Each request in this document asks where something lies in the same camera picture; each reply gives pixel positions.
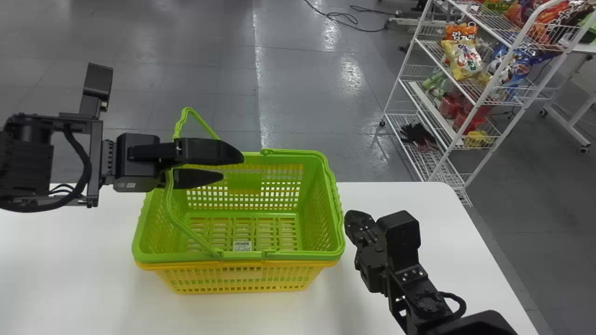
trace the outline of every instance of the basket handle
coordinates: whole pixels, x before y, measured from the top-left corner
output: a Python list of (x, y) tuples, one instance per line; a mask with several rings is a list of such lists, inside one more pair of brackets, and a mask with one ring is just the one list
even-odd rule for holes
[[(205, 122), (205, 120), (203, 120), (203, 118), (191, 107), (184, 107), (182, 109), (182, 114), (180, 115), (180, 120), (178, 120), (178, 122), (176, 122), (176, 126), (174, 128), (174, 135), (172, 136), (173, 139), (177, 139), (180, 137), (180, 133), (182, 132), (182, 126), (184, 126), (184, 123), (186, 123), (186, 121), (188, 119), (188, 113), (191, 113), (191, 115), (195, 118), (195, 120), (198, 121), (198, 123), (201, 124), (201, 126), (203, 126), (203, 128), (205, 128), (205, 130), (209, 133), (211, 138), (219, 139), (219, 136), (217, 136), (217, 134), (213, 131), (213, 129), (211, 129), (211, 127), (209, 127), (207, 122)], [(170, 217), (170, 219), (172, 220), (172, 222), (174, 223), (174, 225), (176, 227), (178, 227), (180, 230), (182, 230), (182, 232), (184, 234), (186, 234), (190, 239), (197, 242), (198, 245), (200, 245), (204, 250), (206, 250), (211, 256), (213, 256), (215, 258), (221, 258), (222, 252), (223, 252), (222, 249), (214, 248), (213, 246), (211, 246), (211, 244), (209, 244), (209, 242), (207, 240), (205, 240), (202, 236), (197, 235), (194, 231), (192, 231), (188, 227), (186, 227), (180, 221), (180, 219), (178, 219), (178, 217), (173, 214), (173, 209), (172, 209), (172, 191), (174, 188), (173, 180), (174, 180), (174, 177), (173, 177), (172, 169), (168, 169), (166, 171), (166, 186), (164, 189), (164, 191), (166, 193), (166, 197), (165, 197), (166, 214)]]
[(180, 133), (182, 132), (182, 126), (186, 123), (188, 118), (188, 113), (195, 118), (195, 120), (205, 128), (205, 130), (209, 133), (209, 136), (213, 139), (220, 139), (219, 136), (211, 129), (211, 127), (203, 120), (203, 118), (191, 107), (184, 107), (182, 109), (182, 114), (180, 115), (180, 120), (176, 122), (176, 126), (174, 127), (174, 135), (172, 136), (173, 139), (177, 139), (180, 137)]

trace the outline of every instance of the metal frame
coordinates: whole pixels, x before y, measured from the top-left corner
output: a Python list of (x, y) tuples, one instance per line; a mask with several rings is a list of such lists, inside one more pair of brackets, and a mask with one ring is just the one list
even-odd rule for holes
[[(583, 67), (583, 65), (592, 59), (592, 52), (589, 51), (577, 51), (574, 50), (576, 52), (585, 52), (587, 53), (587, 55), (583, 58), (583, 60), (581, 62), (579, 62), (579, 64), (573, 69), (573, 71), (571, 71), (566, 78), (564, 79), (563, 83), (561, 84), (561, 88), (566, 85), (567, 83), (571, 82), (573, 79), (573, 76), (576, 73), (579, 73), (579, 70)], [(590, 92), (590, 97), (588, 98), (588, 100), (582, 105), (582, 107), (580, 107), (575, 114), (573, 114), (573, 116), (571, 118), (567, 118), (564, 115), (570, 115), (571, 113), (569, 113), (565, 108), (563, 108), (562, 106), (558, 105), (555, 100), (557, 99), (557, 97), (560, 95), (561, 90), (558, 89), (555, 94), (553, 95), (552, 99), (547, 102), (544, 106), (543, 106), (543, 110), (541, 111), (541, 116), (546, 116), (546, 115), (551, 115), (553, 117), (553, 119), (555, 121), (557, 121), (558, 123), (561, 124), (561, 126), (563, 126), (563, 128), (565, 130), (567, 130), (567, 132), (569, 132), (573, 137), (575, 137), (579, 143), (580, 143), (580, 152), (582, 153), (587, 153), (589, 150), (588, 148), (592, 145), (592, 142), (590, 140), (588, 140), (579, 130), (576, 129), (575, 125), (577, 124), (578, 121), (581, 120), (581, 118), (584, 116), (584, 114), (590, 109), (590, 107), (596, 103), (596, 91), (592, 91)]]
[[(433, 4), (437, 1), (441, 0), (429, 0), (424, 7), (424, 11), (422, 12), (420, 21), (414, 32), (414, 37), (407, 50), (403, 65), (399, 70), (389, 99), (383, 109), (383, 114), (384, 119), (389, 121), (391, 128), (399, 138), (399, 129), (402, 123), (414, 117), (412, 114), (403, 114), (401, 111), (395, 109), (392, 111), (390, 108), (395, 89), (398, 86), (403, 87), (412, 102), (418, 108), (418, 111), (415, 114), (418, 116), (417, 120), (420, 120), (427, 128), (431, 129), (441, 147), (439, 151), (422, 152), (412, 148), (411, 145), (402, 143), (402, 148), (406, 151), (408, 158), (416, 168), (418, 177), (422, 181), (443, 181), (449, 184), (458, 194), (460, 194), (462, 202), (471, 205), (470, 199), (465, 193), (465, 188), (472, 183), (474, 178), (482, 170), (482, 167), (487, 164), (488, 160), (501, 145), (505, 137), (507, 137), (512, 128), (515, 127), (517, 122), (525, 114), (528, 107), (530, 107), (535, 100), (545, 97), (542, 90), (567, 58), (568, 54), (573, 51), (587, 29), (596, 22), (596, 13), (593, 13), (582, 27), (535, 23), (540, 13), (563, 1), (551, 0), (539, 6), (528, 18), (526, 24), (522, 28), (519, 28), (510, 23), (502, 14), (496, 14), (474, 0), (446, 0), (444, 2), (442, 1), (438, 6), (434, 6)], [(514, 89), (499, 87), (497, 85), (497, 76), (493, 76), (485, 88), (482, 88), (473, 82), (457, 82), (451, 75), (448, 67), (446, 67), (442, 61), (442, 50), (439, 47), (435, 48), (433, 46), (433, 43), (434, 45), (437, 45), (436, 41), (425, 41), (424, 39), (419, 38), (419, 36), (440, 35), (440, 30), (436, 28), (436, 25), (429, 27), (428, 24), (429, 20), (432, 20), (432, 10), (435, 8), (448, 8), (449, 13), (451, 13), (450, 9), (453, 8), (454, 10), (463, 13), (465, 16), (475, 21), (481, 29), (488, 32), (493, 38), (509, 47), (509, 51), (507, 55), (505, 55), (504, 61), (495, 73), (501, 73), (505, 69), (514, 54), (514, 51), (518, 48), (557, 50), (561, 51), (562, 54), (554, 59), (553, 66), (539, 85), (535, 85), (527, 80), (525, 85), (522, 84)], [(418, 66), (410, 63), (412, 50), (415, 46), (418, 46), (425, 51), (429, 58), (434, 61), (434, 67)], [(431, 106), (429, 106), (429, 99), (426, 97), (421, 87), (420, 89), (416, 89), (417, 84), (413, 84), (421, 82), (424, 80), (421, 78), (426, 78), (428, 76), (428, 73), (424, 73), (425, 71), (423, 70), (423, 67), (428, 69), (441, 69), (447, 75), (447, 78), (460, 89), (472, 104), (474, 104), (474, 107), (456, 134), (453, 134), (454, 131), (449, 131), (448, 123), (445, 122), (442, 116), (433, 112), (434, 107), (431, 108)], [(492, 140), (490, 142), (486, 145), (477, 145), (479, 139), (464, 135), (464, 131), (472, 121), (472, 118), (476, 115), (479, 107), (485, 105), (520, 106), (521, 109), (503, 132), (492, 132)], [(453, 150), (472, 148), (488, 149), (488, 152), (475, 168), (474, 172), (466, 173), (466, 178), (463, 178), (463, 174), (457, 172), (449, 161), (449, 155)]]

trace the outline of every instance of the black cable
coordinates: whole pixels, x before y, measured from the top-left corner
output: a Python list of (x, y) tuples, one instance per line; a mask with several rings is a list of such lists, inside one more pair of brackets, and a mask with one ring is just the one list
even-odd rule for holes
[[(387, 23), (381, 29), (368, 30), (368, 29), (358, 28), (358, 27), (356, 27), (356, 24), (358, 24), (358, 19), (354, 15), (351, 15), (349, 13), (341, 13), (341, 12), (323, 13), (317, 7), (313, 6), (308, 0), (303, 0), (303, 1), (305, 3), (307, 3), (315, 12), (317, 12), (317, 13), (319, 13), (321, 15), (326, 16), (326, 18), (328, 18), (329, 20), (331, 20), (331, 21), (333, 21), (335, 23), (343, 24), (344, 26), (347, 26), (347, 27), (354, 28), (354, 29), (359, 30), (361, 32), (365, 32), (365, 33), (376, 33), (376, 32), (382, 32), (383, 30), (389, 29), (389, 25)], [(371, 10), (371, 9), (368, 9), (368, 8), (364, 8), (364, 7), (360, 7), (360, 6), (355, 6), (355, 5), (350, 5), (350, 8), (353, 9), (353, 10), (355, 10), (355, 11), (358, 11), (359, 13), (371, 12), (371, 13), (376, 13), (376, 14), (394, 15), (392, 13), (387, 13), (387, 12), (384, 12), (384, 11)], [(336, 17), (344, 17), (348, 21), (350, 21), (352, 24), (349, 24), (349, 23), (340, 21)]]
[(83, 190), (85, 189), (85, 186), (87, 185), (87, 183), (89, 182), (89, 179), (91, 178), (91, 159), (89, 159), (89, 156), (85, 152), (85, 149), (83, 148), (83, 146), (79, 142), (77, 142), (76, 138), (73, 136), (73, 132), (70, 129), (69, 124), (64, 125), (63, 132), (64, 132), (64, 137), (70, 143), (70, 145), (73, 147), (75, 152), (79, 155), (81, 162), (83, 162), (83, 174), (81, 174), (79, 181), (76, 183), (76, 186), (74, 187), (73, 191), (68, 193), (63, 198), (56, 200), (49, 204), (43, 204), (43, 205), (36, 204), (33, 206), (26, 206), (26, 205), (22, 206), (22, 205), (17, 205), (17, 204), (13, 204), (13, 203), (0, 202), (0, 209), (10, 210), (12, 212), (19, 212), (19, 213), (45, 212), (47, 210), (52, 210), (52, 209), (60, 208), (62, 206), (67, 205), (73, 199), (75, 199), (79, 194), (81, 194), (83, 192)]
[(71, 191), (69, 190), (55, 190), (55, 191), (50, 191), (48, 193), (49, 196), (51, 196), (52, 194), (57, 194), (57, 193), (70, 193)]
[(61, 187), (66, 187), (66, 188), (69, 188), (71, 190), (74, 190), (75, 189), (70, 184), (58, 184), (56, 187), (54, 187), (53, 189), (51, 189), (50, 192), (55, 191), (55, 190), (57, 190), (57, 189), (59, 189)]
[(459, 319), (459, 318), (461, 318), (461, 317), (463, 317), (463, 316), (464, 316), (464, 314), (465, 314), (465, 310), (467, 309), (467, 305), (465, 304), (465, 301), (464, 301), (464, 299), (462, 299), (462, 298), (460, 298), (460, 297), (456, 296), (456, 295), (455, 295), (455, 294), (453, 294), (453, 293), (449, 293), (449, 292), (441, 292), (441, 291), (440, 291), (439, 293), (440, 293), (440, 294), (441, 294), (443, 297), (445, 297), (445, 298), (449, 298), (449, 299), (451, 299), (451, 300), (453, 300), (453, 301), (457, 302), (457, 303), (460, 305), (460, 308), (458, 308), (458, 309), (457, 309), (457, 311), (455, 311), (455, 312), (453, 313), (453, 315), (451, 315), (451, 319), (452, 319), (452, 320), (456, 320), (456, 319)]
[(549, 59), (549, 60), (548, 60), (548, 61), (547, 61), (547, 62), (546, 62), (546, 63), (545, 63), (543, 66), (542, 66), (542, 68), (540, 69), (540, 72), (538, 72), (538, 75), (536, 76), (536, 78), (534, 78), (534, 80), (532, 80), (532, 82), (535, 82), (535, 81), (536, 81), (538, 78), (540, 78), (540, 75), (542, 74), (542, 71), (544, 71), (544, 69), (547, 67), (548, 63), (550, 63), (550, 62), (551, 62), (551, 60), (552, 60), (552, 58), (551, 58), (551, 59)]

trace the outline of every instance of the plastic shopping basket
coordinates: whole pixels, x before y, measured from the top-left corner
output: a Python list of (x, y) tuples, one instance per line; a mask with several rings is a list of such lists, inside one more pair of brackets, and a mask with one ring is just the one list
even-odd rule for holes
[[(179, 137), (192, 110), (176, 124)], [(342, 255), (343, 215), (335, 177), (317, 151), (263, 149), (244, 163), (185, 165), (223, 180), (148, 193), (132, 245), (138, 266), (178, 293), (305, 288)]]

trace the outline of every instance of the yellow snack bag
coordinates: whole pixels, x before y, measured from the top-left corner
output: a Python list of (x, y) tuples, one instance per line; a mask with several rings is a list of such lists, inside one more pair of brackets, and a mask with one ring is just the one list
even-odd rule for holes
[(476, 51), (474, 41), (442, 40), (441, 46), (449, 60), (451, 74), (455, 80), (476, 77), (483, 69), (484, 62)]

